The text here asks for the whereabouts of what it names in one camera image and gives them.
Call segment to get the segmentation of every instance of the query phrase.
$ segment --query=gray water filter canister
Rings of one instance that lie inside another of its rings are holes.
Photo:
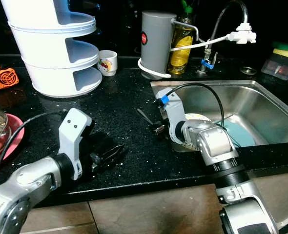
[[[171,48],[176,15],[172,13],[142,12],[142,66],[159,73],[165,73]]]

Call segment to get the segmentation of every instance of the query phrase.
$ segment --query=dark wall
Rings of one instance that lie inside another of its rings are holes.
[[[200,30],[200,37],[207,40],[227,0],[193,2],[195,25]],[[224,57],[264,61],[272,50],[272,41],[288,42],[288,0],[244,0],[244,2],[248,7],[248,21],[253,31],[257,33],[257,43],[237,45],[224,41],[215,44],[213,48]],[[80,39],[98,46],[99,49],[112,49],[119,55],[127,56],[139,55],[140,52],[142,10],[155,9],[176,14],[180,14],[183,10],[180,0],[70,0],[70,8],[96,17],[97,32]],[[235,31],[241,18],[239,6],[229,8],[220,23],[217,37]],[[0,54],[18,53],[0,3]],[[192,50],[192,56],[202,54],[203,49]]]

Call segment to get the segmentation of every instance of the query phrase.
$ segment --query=faucet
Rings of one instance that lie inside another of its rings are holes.
[[[220,13],[220,15],[216,21],[216,24],[214,26],[210,40],[213,40],[215,38],[216,32],[217,32],[217,29],[218,29],[218,26],[219,26],[219,23],[220,23],[222,16],[224,15],[225,11],[230,7],[230,5],[232,5],[233,3],[237,3],[240,5],[242,12],[243,12],[243,23],[248,23],[248,13],[247,13],[246,5],[241,0],[231,0],[226,4],[224,9],[221,11],[221,13]],[[210,62],[209,57],[211,54],[211,47],[212,47],[212,44],[209,44],[208,47],[205,47],[205,56],[204,56],[204,59],[202,59],[202,65],[201,65],[200,69],[197,71],[198,74],[200,74],[200,75],[204,75],[206,73],[207,67],[210,69],[213,69],[213,65],[214,65],[216,58],[217,58],[217,53],[215,53],[213,61]]]

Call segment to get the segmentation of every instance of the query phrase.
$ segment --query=silver robot arm segment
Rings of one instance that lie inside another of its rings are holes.
[[[171,91],[156,94],[163,99]],[[161,107],[169,120],[170,139],[189,150],[200,151],[206,166],[213,171],[213,181],[220,203],[222,227],[226,234],[278,234],[276,224],[243,165],[237,163],[237,151],[227,132],[208,120],[187,120],[179,96],[173,92]]]
[[[59,154],[18,168],[0,185],[0,234],[19,234],[32,207],[62,185],[63,178],[78,179],[81,134],[92,119],[75,108],[59,127]]]

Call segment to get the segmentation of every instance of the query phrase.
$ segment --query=red label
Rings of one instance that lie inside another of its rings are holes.
[[[142,44],[145,45],[147,43],[147,36],[145,32],[142,32]]]

